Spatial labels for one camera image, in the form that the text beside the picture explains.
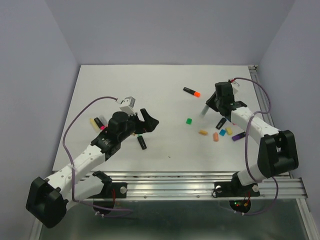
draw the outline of small colored block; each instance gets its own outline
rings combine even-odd
[[[185,123],[191,125],[192,119],[191,119],[191,118],[188,118]]]
[[[200,131],[199,131],[199,134],[201,134],[201,135],[208,135],[208,132],[205,131],[205,130],[200,130]]]
[[[224,136],[224,135],[226,134],[226,130],[221,129],[221,131],[219,132],[219,134],[220,134],[221,136]]]
[[[218,135],[217,132],[215,132],[215,133],[213,134],[213,141],[215,141],[215,142],[218,142],[218,141],[219,141],[219,135]]]
[[[225,131],[226,131],[226,133],[227,133],[228,135],[231,135],[231,134],[232,134],[232,129],[231,129],[231,127],[226,127],[226,128],[225,128]]]

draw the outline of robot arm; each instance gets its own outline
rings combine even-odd
[[[235,83],[219,82],[215,84],[215,93],[206,101],[202,114],[204,115],[211,108],[246,131],[253,113],[245,103],[235,101],[237,91]],[[248,134],[259,145],[257,162],[249,168],[250,173],[258,182],[298,167],[296,142],[291,131],[281,131],[260,118],[254,117]],[[221,184],[224,189],[221,189],[217,197],[219,195],[225,197],[226,194],[228,196],[242,195],[254,183],[248,170],[242,170],[232,176],[231,182]]]
[[[57,225],[67,210],[77,204],[72,201],[72,169],[75,170],[74,183],[77,183],[93,168],[113,156],[120,149],[121,142],[130,135],[150,133],[159,124],[144,108],[140,110],[144,121],[139,120],[133,109],[133,97],[127,97],[119,103],[122,111],[112,115],[108,126],[73,160],[74,165],[68,164],[46,179],[37,177],[31,183],[26,209],[48,228]],[[111,178],[103,172],[95,172],[86,180],[75,184],[75,189],[78,189],[75,198],[84,200],[99,194],[111,182]]]

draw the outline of purple highlighter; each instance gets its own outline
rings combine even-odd
[[[232,137],[232,140],[233,140],[233,141],[237,141],[237,140],[239,140],[239,139],[244,138],[245,136],[246,136],[246,132],[242,132],[242,133],[239,133],[239,134],[237,134],[237,135],[234,135],[234,136]]]

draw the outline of screw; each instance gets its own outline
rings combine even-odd
[[[253,185],[252,190],[253,190],[255,193],[259,192],[259,187],[258,187],[258,185]]]
[[[127,188],[125,186],[120,187],[120,193],[125,194],[127,192]]]
[[[222,192],[221,186],[220,186],[220,185],[216,186],[216,187],[215,187],[215,191],[216,191],[217,193],[221,193],[221,192]]]

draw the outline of orange block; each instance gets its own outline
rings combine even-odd
[[[217,132],[215,132],[215,133],[213,134],[213,141],[215,141],[215,142],[218,142],[218,141],[219,141],[219,135],[218,135]]]

